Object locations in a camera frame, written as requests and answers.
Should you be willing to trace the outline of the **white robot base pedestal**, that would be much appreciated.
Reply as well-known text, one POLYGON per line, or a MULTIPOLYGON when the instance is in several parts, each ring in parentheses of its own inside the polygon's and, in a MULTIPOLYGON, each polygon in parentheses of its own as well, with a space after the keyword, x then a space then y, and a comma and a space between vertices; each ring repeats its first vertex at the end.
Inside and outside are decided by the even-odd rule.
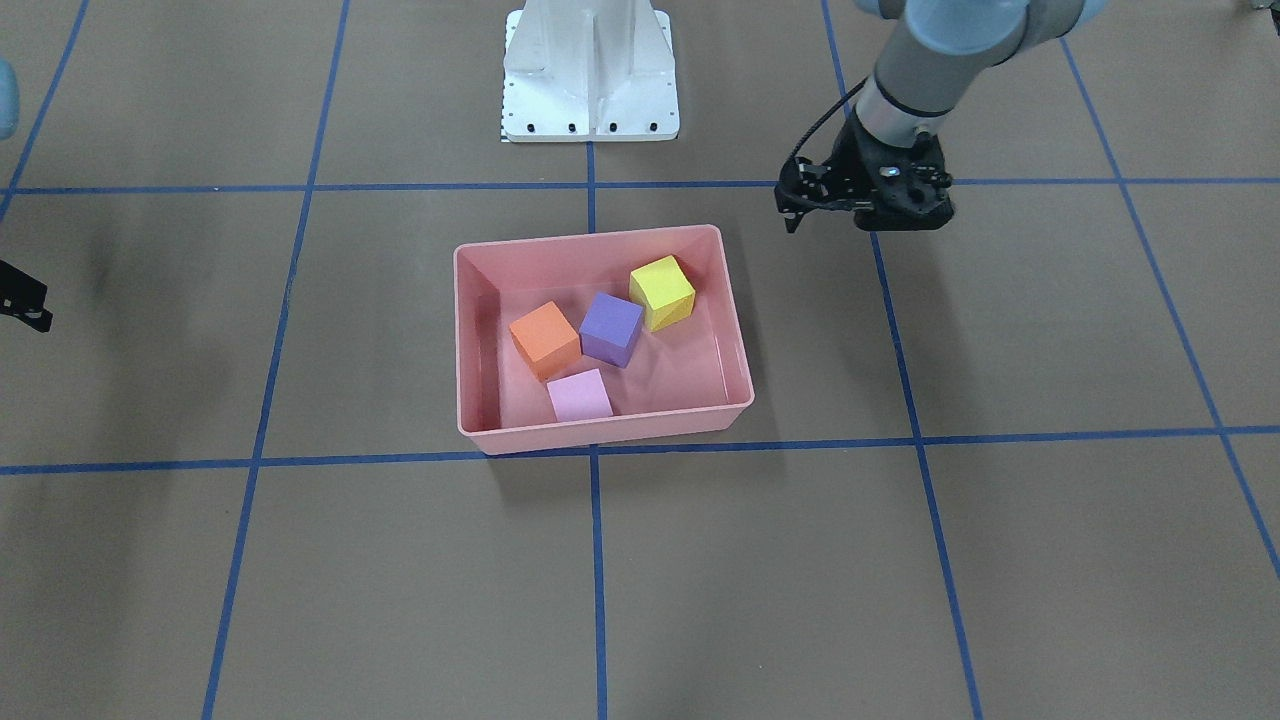
POLYGON ((669 14, 649 1, 526 1, 504 22, 500 137, 637 143, 678 137, 669 14))

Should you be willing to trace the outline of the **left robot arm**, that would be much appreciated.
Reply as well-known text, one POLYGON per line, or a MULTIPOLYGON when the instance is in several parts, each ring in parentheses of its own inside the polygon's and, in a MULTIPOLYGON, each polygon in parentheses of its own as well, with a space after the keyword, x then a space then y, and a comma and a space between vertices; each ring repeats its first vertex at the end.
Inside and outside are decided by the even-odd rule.
POLYGON ((828 156, 795 146, 774 204, 787 232, 814 211, 845 211, 865 232, 938 231, 954 219, 940 132, 987 69, 1096 18, 1102 1, 864 1, 895 23, 873 69, 823 120, 845 120, 828 156))

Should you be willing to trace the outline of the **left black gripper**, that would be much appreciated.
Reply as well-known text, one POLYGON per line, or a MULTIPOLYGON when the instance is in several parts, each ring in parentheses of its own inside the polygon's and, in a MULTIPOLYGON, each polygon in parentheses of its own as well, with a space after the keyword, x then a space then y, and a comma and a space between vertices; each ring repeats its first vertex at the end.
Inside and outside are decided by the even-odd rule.
POLYGON ((787 234, 814 211, 844 210, 868 232, 938 231, 955 215, 954 178, 938 138, 910 129, 900 147, 876 138, 855 115, 823 161, 792 155, 780 168, 774 205, 787 234))

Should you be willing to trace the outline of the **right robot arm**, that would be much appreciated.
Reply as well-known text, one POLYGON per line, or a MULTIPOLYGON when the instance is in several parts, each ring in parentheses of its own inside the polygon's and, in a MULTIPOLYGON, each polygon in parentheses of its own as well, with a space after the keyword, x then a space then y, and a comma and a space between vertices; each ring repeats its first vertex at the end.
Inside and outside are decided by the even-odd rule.
MULTIPOLYGON (((1 59, 1 140, 10 138, 20 119, 20 91, 17 74, 1 59)), ((49 287, 18 266, 1 260, 1 314, 38 333, 49 333, 52 313, 46 307, 49 287)))

